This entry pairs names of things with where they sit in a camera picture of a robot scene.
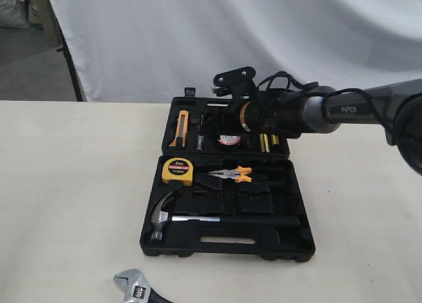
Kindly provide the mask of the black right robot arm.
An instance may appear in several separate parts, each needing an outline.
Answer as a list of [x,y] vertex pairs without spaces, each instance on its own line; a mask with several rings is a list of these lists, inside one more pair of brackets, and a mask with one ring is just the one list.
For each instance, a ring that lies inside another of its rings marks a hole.
[[386,142],[421,173],[421,80],[372,88],[335,90],[316,82],[299,90],[259,91],[232,101],[218,122],[226,134],[246,132],[299,138],[304,133],[330,134],[343,124],[376,124]]

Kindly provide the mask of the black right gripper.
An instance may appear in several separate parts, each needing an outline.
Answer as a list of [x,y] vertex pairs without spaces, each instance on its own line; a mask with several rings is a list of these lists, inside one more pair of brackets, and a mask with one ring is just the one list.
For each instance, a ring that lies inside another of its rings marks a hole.
[[240,120],[240,112],[246,101],[244,100],[233,100],[227,107],[222,111],[221,120],[219,123],[220,132],[244,132]]

